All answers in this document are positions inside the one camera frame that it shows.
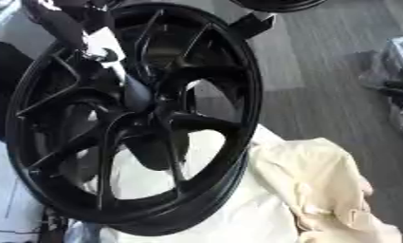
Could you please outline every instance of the floor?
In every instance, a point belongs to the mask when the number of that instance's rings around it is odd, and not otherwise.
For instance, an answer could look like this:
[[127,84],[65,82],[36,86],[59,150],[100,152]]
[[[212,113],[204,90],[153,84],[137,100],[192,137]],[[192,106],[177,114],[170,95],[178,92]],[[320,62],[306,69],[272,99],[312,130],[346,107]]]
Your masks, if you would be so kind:
[[[179,0],[227,21],[244,14],[228,0]],[[51,37],[14,16],[24,28],[0,30],[35,57]],[[384,99],[359,84],[361,52],[403,35],[403,0],[330,0],[280,16],[274,30],[250,41],[265,83],[261,122],[288,140],[325,137],[351,152],[376,191],[375,214],[403,232],[403,138],[388,123]],[[216,107],[220,100],[206,97]]]

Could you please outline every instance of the cable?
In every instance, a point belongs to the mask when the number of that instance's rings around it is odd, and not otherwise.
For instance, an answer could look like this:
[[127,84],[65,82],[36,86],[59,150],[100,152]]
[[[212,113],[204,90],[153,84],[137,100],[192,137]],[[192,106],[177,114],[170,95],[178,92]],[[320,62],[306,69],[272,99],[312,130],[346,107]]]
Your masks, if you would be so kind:
[[31,232],[15,232],[15,231],[4,231],[4,230],[0,230],[0,233],[6,233],[6,234],[39,234],[40,232],[37,231],[39,230],[40,227],[36,227],[33,231]]

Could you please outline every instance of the wheel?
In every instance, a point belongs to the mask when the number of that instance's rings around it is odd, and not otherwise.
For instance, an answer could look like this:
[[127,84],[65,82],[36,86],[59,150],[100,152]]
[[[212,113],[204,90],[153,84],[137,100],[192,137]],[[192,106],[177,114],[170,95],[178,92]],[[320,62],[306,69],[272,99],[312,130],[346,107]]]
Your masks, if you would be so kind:
[[326,0],[231,0],[244,8],[268,12],[292,12],[313,8]]
[[[247,43],[202,10],[141,4],[113,15],[128,57],[123,63],[149,87],[152,103],[142,112],[129,111],[113,72],[54,44],[13,95],[10,160],[36,198],[68,217],[130,234],[183,231],[218,210],[245,171],[262,102],[259,68]],[[234,109],[231,119],[199,110],[198,83],[223,94]],[[220,133],[224,144],[205,168],[187,177],[182,167],[191,163],[188,136],[203,130]],[[147,170],[166,172],[173,187],[118,198],[111,173],[123,150]],[[89,180],[98,182],[94,191],[84,187]]]

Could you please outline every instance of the towel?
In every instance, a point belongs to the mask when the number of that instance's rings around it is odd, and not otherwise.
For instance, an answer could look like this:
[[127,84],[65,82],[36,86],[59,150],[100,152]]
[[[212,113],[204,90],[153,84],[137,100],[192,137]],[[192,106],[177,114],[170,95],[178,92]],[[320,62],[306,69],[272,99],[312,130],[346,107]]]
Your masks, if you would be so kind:
[[398,243],[400,231],[372,213],[373,193],[349,153],[329,140],[286,141],[251,148],[250,162],[266,188],[289,206],[301,243]]

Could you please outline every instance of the rim lip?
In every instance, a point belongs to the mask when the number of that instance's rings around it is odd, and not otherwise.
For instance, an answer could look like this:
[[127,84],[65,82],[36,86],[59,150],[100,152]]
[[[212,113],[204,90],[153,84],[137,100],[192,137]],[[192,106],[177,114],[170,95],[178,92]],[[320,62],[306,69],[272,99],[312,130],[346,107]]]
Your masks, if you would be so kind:
[[[251,49],[248,47],[247,43],[238,37],[236,34],[231,33],[229,29],[229,25],[227,25],[223,20],[217,18],[216,16],[205,12],[201,9],[195,9],[192,7],[188,6],[182,6],[182,5],[177,5],[177,4],[166,4],[166,3],[146,3],[146,4],[137,4],[137,5],[132,5],[132,6],[126,6],[123,8],[119,9],[114,9],[114,13],[116,14],[129,14],[127,11],[132,11],[134,9],[132,8],[143,8],[143,7],[150,7],[150,8],[175,8],[177,11],[194,11],[195,14],[200,16],[201,18],[205,20],[210,20],[213,22],[216,26],[218,26],[217,31],[221,31],[221,34],[226,37],[226,40],[229,42],[229,46],[234,49],[235,52],[239,53],[239,59],[247,61],[247,66],[249,67],[249,80],[253,84],[253,87],[249,90],[250,95],[249,97],[253,99],[253,103],[256,105],[253,105],[251,107],[252,109],[247,111],[249,112],[249,118],[247,118],[248,121],[251,121],[251,126],[244,127],[243,129],[244,132],[242,132],[244,135],[243,139],[239,139],[239,142],[234,144],[234,147],[236,149],[233,149],[233,153],[227,157],[228,161],[227,163],[229,164],[234,164],[238,160],[238,158],[241,156],[241,154],[244,152],[245,148],[247,147],[252,134],[254,133],[254,130],[256,128],[257,121],[259,119],[260,115],[260,109],[261,109],[261,101],[262,101],[262,81],[261,81],[261,75],[260,75],[260,70],[259,67],[257,66],[254,54],[252,53]],[[7,116],[7,147],[9,151],[9,158],[11,161],[11,164],[13,165],[15,171],[17,172],[18,176],[20,179],[26,184],[26,186],[29,188],[29,190],[35,195],[36,198],[38,198],[41,202],[43,202],[45,205],[54,208],[58,212],[68,215],[70,217],[78,218],[81,220],[85,221],[94,221],[94,222],[99,222],[99,223],[104,223],[104,224],[121,224],[124,222],[129,222],[129,220],[137,220],[139,218],[142,218],[143,215],[135,215],[135,213],[129,213],[128,214],[114,214],[114,216],[109,216],[105,217],[102,220],[99,218],[94,218],[92,215],[89,215],[88,212],[93,211],[90,209],[89,211],[85,210],[69,210],[63,205],[63,203],[57,202],[55,199],[53,199],[52,194],[47,194],[44,192],[46,189],[40,188],[37,183],[27,174],[26,169],[24,167],[24,163],[22,163],[23,158],[25,157],[25,152],[23,151],[23,148],[20,146],[22,145],[23,139],[21,136],[18,136],[18,133],[22,135],[23,131],[26,131],[26,128],[24,123],[21,122],[19,118],[16,117],[16,112],[20,110],[22,107],[22,101],[25,101],[27,99],[27,91],[30,91],[32,89],[32,86],[37,84],[37,82],[34,82],[34,79],[38,77],[38,75],[43,72],[46,68],[46,66],[49,64],[49,58],[50,54],[53,53],[54,50],[58,49],[61,45],[58,43],[54,43],[51,47],[49,47],[45,53],[39,57],[32,65],[31,67],[27,70],[25,75],[23,76],[22,80],[20,81],[19,85],[16,88],[16,91],[14,95],[12,96],[11,103],[9,106],[9,112]],[[200,174],[205,175],[205,170],[200,172],[195,178],[198,178],[198,182],[194,183],[197,185],[196,190],[193,189],[192,193],[188,193],[188,196],[182,200],[179,200],[178,202],[180,203],[188,203],[190,201],[194,201],[197,199],[197,194],[194,194],[194,191],[199,191],[202,190],[204,192],[208,191],[211,189],[213,186],[212,183],[206,185],[201,185],[199,183],[200,181]],[[172,208],[175,208],[176,201],[174,203],[165,206],[165,208],[162,209],[162,211],[170,210]],[[150,212],[150,214],[153,213],[160,213],[161,210],[153,210]]]
[[252,2],[251,0],[230,0],[230,1],[247,9],[284,13],[284,12],[294,12],[314,8],[315,6],[322,4],[327,0],[304,0],[301,3],[293,3],[287,5],[282,4],[261,5]]
[[134,234],[140,236],[162,236],[167,234],[175,234],[187,230],[191,227],[194,227],[195,225],[208,219],[211,215],[213,215],[220,208],[222,208],[226,202],[228,202],[228,200],[232,197],[233,193],[235,192],[236,188],[238,187],[243,178],[243,175],[247,169],[248,160],[249,160],[248,151],[246,151],[238,159],[238,163],[236,163],[234,167],[231,169],[231,171],[229,171],[230,174],[234,175],[229,180],[229,183],[227,183],[226,186],[224,186],[226,188],[224,191],[222,190],[222,193],[219,194],[217,200],[212,200],[210,204],[208,204],[203,208],[202,212],[196,215],[191,215],[190,218],[185,218],[186,219],[185,221],[179,220],[174,225],[173,223],[171,223],[170,225],[167,225],[167,227],[161,227],[161,224],[158,227],[156,227],[156,225],[153,227],[152,224],[155,223],[156,219],[154,218],[154,220],[150,221],[151,218],[148,218],[148,222],[145,223],[137,222],[137,225],[122,224],[122,225],[110,225],[110,227],[127,234]]

